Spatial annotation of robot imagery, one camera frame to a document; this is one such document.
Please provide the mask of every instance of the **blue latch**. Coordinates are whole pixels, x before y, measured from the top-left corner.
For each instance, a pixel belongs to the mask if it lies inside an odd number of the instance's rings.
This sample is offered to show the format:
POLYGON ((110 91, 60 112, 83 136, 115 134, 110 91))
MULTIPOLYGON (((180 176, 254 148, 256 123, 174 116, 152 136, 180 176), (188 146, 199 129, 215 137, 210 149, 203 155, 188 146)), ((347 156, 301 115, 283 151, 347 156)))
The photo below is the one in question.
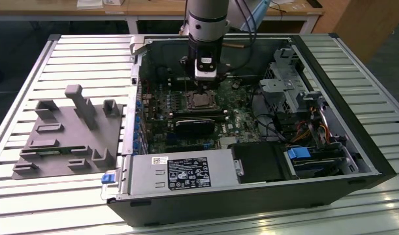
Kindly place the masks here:
POLYGON ((289 151, 290 159, 311 157, 310 151, 306 147, 291 148, 289 151))
POLYGON ((115 183, 115 174, 104 174, 100 181, 103 185, 115 183))

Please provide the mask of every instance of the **blue clip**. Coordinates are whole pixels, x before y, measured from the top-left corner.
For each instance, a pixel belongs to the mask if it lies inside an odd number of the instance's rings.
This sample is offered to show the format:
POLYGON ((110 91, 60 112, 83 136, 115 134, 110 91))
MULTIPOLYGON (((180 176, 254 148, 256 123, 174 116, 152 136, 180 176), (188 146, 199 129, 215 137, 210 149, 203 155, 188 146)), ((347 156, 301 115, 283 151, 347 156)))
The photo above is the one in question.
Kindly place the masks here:
POLYGON ((115 174, 104 174, 100 181, 103 185, 115 183, 115 174))
POLYGON ((311 157, 310 151, 306 147, 291 148, 289 151, 290 159, 311 157))
POLYGON ((211 146, 211 143, 204 143, 204 150, 208 150, 211 146))

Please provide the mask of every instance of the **paper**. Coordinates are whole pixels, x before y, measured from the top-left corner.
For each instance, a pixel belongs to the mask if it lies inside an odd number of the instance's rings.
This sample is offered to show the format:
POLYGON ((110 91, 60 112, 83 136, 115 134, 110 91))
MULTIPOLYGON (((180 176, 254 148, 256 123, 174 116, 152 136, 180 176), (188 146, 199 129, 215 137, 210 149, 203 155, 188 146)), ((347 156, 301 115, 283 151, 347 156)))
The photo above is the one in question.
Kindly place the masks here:
POLYGON ((78 0, 78 10, 103 8, 102 0, 78 0))

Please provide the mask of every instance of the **table leg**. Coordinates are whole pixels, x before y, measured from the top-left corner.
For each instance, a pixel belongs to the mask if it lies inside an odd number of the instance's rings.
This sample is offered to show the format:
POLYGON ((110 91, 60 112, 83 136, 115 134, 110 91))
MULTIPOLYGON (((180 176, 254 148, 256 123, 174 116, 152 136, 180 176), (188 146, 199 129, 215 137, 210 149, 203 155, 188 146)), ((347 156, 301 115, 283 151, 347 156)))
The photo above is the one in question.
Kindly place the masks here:
POLYGON ((303 25, 303 28, 302 28, 302 31, 299 32, 301 34, 309 34, 313 32, 313 29, 315 27, 315 23, 318 21, 318 15, 317 16, 309 16, 307 17, 307 20, 305 22, 305 25, 303 25))
POLYGON ((136 26, 136 22, 139 20, 138 17, 136 16, 128 16, 126 20, 127 20, 130 34, 139 34, 139 28, 136 26))

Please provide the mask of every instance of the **white sticker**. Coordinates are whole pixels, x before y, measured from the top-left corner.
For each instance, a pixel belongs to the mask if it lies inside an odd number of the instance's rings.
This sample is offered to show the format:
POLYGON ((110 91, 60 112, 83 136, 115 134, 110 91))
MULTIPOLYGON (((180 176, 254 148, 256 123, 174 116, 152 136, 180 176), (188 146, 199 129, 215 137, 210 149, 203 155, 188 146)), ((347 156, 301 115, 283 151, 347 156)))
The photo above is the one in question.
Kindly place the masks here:
POLYGON ((123 14, 123 11, 106 11, 106 14, 123 14))
POLYGON ((152 165, 167 164, 168 157, 152 157, 152 165))

